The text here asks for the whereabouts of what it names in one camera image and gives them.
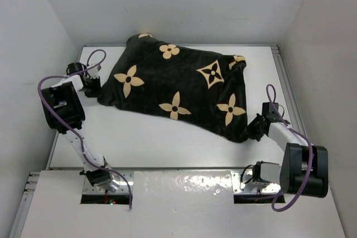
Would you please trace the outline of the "black floral pillowcase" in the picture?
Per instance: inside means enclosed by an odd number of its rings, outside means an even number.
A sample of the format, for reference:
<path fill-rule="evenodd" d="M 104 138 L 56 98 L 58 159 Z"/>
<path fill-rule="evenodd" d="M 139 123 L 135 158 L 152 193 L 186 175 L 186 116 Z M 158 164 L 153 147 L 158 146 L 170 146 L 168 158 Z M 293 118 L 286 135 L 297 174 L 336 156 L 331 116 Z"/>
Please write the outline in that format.
<path fill-rule="evenodd" d="M 229 141 L 247 140 L 242 55 L 174 45 L 147 33 L 130 37 L 99 104 L 180 120 Z"/>

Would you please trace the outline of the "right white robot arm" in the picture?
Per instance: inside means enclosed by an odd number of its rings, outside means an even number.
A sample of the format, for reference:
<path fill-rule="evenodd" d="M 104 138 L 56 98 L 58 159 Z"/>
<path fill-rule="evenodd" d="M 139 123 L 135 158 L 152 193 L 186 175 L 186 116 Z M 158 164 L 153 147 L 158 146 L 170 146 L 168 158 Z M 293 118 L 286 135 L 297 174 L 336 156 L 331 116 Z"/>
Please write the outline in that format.
<path fill-rule="evenodd" d="M 296 133 L 287 120 L 280 120 L 276 109 L 278 103 L 263 103 L 262 113 L 246 131 L 249 139 L 259 141 L 266 136 L 273 140 L 284 153 L 282 163 L 258 161 L 252 167 L 250 181 L 278 184 L 282 194 L 324 198 L 329 190 L 327 149 Z"/>

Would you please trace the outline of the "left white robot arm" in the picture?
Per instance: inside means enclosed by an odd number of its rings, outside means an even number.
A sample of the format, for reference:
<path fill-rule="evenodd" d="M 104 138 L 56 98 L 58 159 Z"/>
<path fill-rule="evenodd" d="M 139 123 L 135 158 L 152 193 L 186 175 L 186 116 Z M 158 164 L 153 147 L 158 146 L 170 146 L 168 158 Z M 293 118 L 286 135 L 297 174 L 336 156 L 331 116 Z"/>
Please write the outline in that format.
<path fill-rule="evenodd" d="M 91 186 L 107 191 L 113 182 L 113 175 L 106 170 L 109 164 L 83 137 L 85 112 L 78 92 L 82 91 L 88 98 L 96 98 L 102 92 L 98 75 L 100 67 L 89 68 L 90 65 L 79 62 L 69 64 L 66 76 L 57 84 L 41 89 L 40 97 L 49 127 L 72 145 L 83 164 L 82 174 Z"/>

